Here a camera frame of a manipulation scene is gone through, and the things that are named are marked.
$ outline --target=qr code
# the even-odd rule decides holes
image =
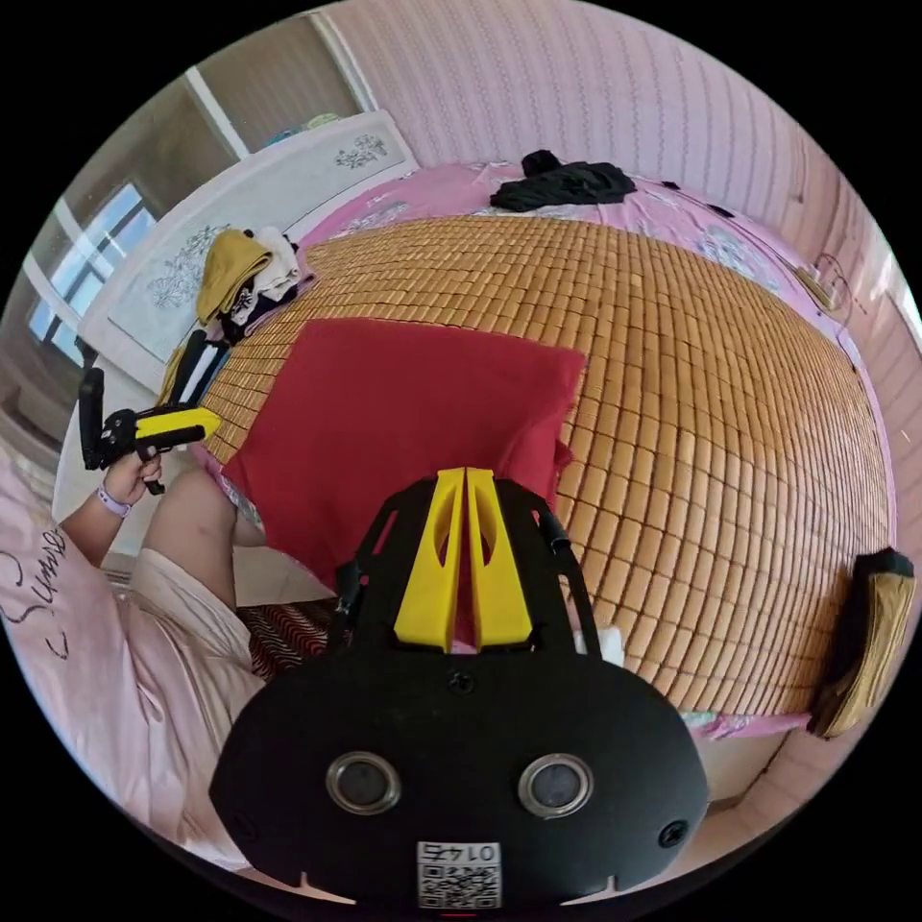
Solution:
[[[420,907],[488,910],[500,905],[498,864],[420,864]]]

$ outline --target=camera lens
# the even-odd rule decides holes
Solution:
[[[380,756],[350,752],[327,770],[327,791],[343,810],[371,816],[390,810],[400,800],[400,778]]]
[[[592,792],[589,767],[581,759],[559,752],[536,759],[519,780],[522,806],[541,819],[575,813]]]

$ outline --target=wristband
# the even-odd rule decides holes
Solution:
[[[99,501],[111,513],[118,516],[119,519],[127,518],[128,514],[132,511],[132,507],[127,502],[119,502],[117,499],[113,499],[102,484],[96,488],[96,496],[99,498]]]

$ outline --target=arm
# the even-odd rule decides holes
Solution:
[[[132,453],[109,468],[103,487],[116,502],[133,506],[144,496],[147,481],[159,477],[159,457],[142,462]],[[93,493],[61,523],[61,530],[86,560],[94,567],[100,567],[122,527],[122,521]]]

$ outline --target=bamboo mat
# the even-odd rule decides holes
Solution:
[[[808,710],[857,554],[886,545],[885,460],[837,348],[759,285],[600,225],[455,217],[331,240],[320,281],[237,346],[205,405],[243,444],[303,325],[494,330],[588,358],[558,511],[600,625],[683,710]]]

